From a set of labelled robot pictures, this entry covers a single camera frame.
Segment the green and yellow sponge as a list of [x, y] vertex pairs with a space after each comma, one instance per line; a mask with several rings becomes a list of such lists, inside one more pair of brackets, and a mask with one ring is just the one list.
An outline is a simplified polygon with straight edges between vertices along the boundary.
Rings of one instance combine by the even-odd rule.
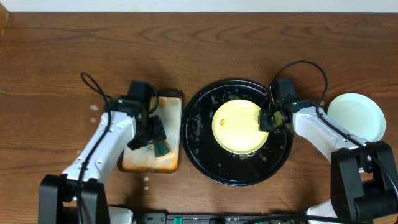
[[169, 155], [171, 155], [172, 153], [166, 140], [155, 142], [153, 144], [153, 147], [154, 147], [154, 156], [156, 159], [169, 157]]

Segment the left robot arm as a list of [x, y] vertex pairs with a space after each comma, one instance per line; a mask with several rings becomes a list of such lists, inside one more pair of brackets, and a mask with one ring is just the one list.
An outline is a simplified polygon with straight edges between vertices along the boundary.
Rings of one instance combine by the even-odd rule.
[[130, 209], [110, 206], [105, 185], [125, 148], [164, 141], [158, 116], [151, 116], [156, 94], [133, 81], [126, 95], [105, 101], [100, 125], [78, 158], [62, 175], [46, 175], [39, 189], [39, 223], [132, 223]]

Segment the yellow plate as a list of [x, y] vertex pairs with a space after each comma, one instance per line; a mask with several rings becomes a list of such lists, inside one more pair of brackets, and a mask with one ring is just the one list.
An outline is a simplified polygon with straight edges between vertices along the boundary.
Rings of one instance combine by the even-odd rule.
[[231, 100], [221, 105], [212, 120], [216, 142], [234, 154], [250, 154], [260, 149], [269, 135], [259, 130], [260, 110], [248, 100]]

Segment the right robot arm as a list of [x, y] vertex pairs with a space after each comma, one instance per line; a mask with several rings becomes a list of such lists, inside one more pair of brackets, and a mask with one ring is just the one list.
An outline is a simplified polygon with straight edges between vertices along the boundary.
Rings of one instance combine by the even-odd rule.
[[387, 143], [368, 142], [345, 130], [314, 102], [301, 100], [290, 78], [273, 81], [269, 91], [270, 107], [260, 112], [260, 131], [285, 127], [331, 163], [330, 201], [309, 208], [309, 222], [371, 223], [397, 213], [397, 169]]

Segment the mint plate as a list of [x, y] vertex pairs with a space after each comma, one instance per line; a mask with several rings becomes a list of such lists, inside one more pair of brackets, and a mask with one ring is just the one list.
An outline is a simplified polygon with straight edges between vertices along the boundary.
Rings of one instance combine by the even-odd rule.
[[380, 107], [367, 96], [345, 93], [328, 106], [327, 115], [350, 133], [369, 142], [382, 139], [386, 119]]

